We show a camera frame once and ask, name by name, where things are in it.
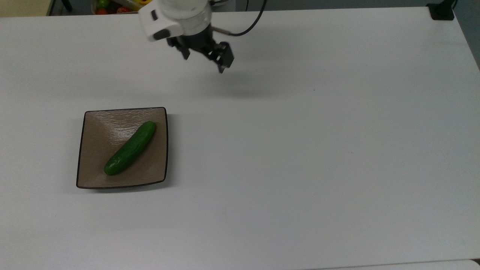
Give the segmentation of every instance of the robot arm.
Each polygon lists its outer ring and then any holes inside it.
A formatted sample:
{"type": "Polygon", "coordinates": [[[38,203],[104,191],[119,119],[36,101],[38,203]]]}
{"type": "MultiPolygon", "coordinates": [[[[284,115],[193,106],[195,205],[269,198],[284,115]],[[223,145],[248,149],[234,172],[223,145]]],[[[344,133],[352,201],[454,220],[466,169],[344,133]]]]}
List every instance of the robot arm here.
{"type": "Polygon", "coordinates": [[[234,57],[230,44],[217,44],[213,39],[208,0],[153,0],[138,14],[149,40],[166,39],[184,59],[188,59],[190,49],[197,51],[215,62],[220,73],[231,66],[234,57]]]}

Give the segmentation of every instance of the gray floor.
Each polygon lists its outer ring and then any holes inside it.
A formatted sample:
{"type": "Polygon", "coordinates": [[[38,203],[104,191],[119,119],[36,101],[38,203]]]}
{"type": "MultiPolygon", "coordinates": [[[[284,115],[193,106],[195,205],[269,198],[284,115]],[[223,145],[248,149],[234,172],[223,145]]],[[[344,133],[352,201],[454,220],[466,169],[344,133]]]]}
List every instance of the gray floor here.
{"type": "MultiPolygon", "coordinates": [[[[62,8],[60,0],[55,0],[52,15],[92,15],[91,0],[70,0],[73,11],[62,8]]],[[[227,4],[214,8],[222,11],[257,11],[263,0],[230,0],[227,4]]],[[[440,0],[269,0],[266,10],[305,10],[341,8],[379,7],[424,7],[427,3],[440,0]]],[[[458,0],[455,14],[462,27],[468,45],[480,69],[480,0],[458,0]]]]}

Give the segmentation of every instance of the fruit basket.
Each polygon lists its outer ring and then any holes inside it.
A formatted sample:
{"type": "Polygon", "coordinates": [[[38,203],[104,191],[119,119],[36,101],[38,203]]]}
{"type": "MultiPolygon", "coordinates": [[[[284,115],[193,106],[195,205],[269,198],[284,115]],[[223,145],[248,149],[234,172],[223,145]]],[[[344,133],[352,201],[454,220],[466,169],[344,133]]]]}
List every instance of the fruit basket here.
{"type": "Polygon", "coordinates": [[[152,0],[92,0],[92,13],[96,15],[137,13],[152,0]]]}

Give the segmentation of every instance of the brown plate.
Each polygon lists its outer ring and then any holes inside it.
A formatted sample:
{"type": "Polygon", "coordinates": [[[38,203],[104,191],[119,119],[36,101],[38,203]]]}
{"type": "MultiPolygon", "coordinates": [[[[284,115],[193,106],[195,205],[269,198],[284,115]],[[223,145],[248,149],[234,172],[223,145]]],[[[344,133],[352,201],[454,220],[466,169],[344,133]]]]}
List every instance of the brown plate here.
{"type": "Polygon", "coordinates": [[[118,188],[155,184],[167,175],[168,126],[163,107],[95,110],[84,116],[77,187],[118,188]],[[106,175],[107,161],[146,121],[156,124],[155,134],[135,162],[117,175],[106,175]]]}

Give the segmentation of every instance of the green cucumber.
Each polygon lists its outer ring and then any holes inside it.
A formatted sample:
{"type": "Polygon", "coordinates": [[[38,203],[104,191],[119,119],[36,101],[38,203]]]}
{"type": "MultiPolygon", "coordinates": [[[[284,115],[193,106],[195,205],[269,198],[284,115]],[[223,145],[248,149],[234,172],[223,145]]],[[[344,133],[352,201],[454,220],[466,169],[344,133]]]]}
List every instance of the green cucumber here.
{"type": "Polygon", "coordinates": [[[105,164],[103,171],[115,175],[128,168],[143,152],[155,133],[156,125],[152,121],[143,123],[128,141],[105,164]]]}

